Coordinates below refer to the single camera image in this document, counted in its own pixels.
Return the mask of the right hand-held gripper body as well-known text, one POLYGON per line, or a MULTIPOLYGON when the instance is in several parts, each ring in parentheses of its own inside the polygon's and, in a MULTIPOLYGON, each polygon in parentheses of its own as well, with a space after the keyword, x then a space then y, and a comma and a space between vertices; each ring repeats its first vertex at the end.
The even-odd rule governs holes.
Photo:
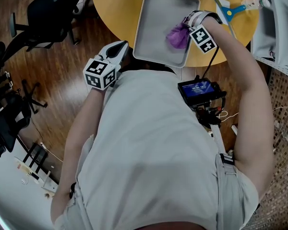
POLYGON ((193 27, 194 30, 190 31, 189 36, 195 43, 195 45, 204 53, 211 51, 212 49, 217 47, 217 44, 213 40, 212 36, 206 30, 206 28, 202 25, 202 21, 206 17, 212 17, 219 24, 222 24, 221 19, 218 14, 215 12, 208 11, 198 11, 197 14, 193 16, 193 27))

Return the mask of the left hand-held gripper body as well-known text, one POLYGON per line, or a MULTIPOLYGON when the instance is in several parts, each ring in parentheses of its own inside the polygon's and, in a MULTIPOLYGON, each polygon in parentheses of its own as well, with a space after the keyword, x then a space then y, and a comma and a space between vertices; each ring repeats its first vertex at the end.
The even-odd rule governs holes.
POLYGON ((83 69, 87 89, 105 90, 117 79, 117 73, 129 50, 127 41, 116 41, 104 46, 83 69))

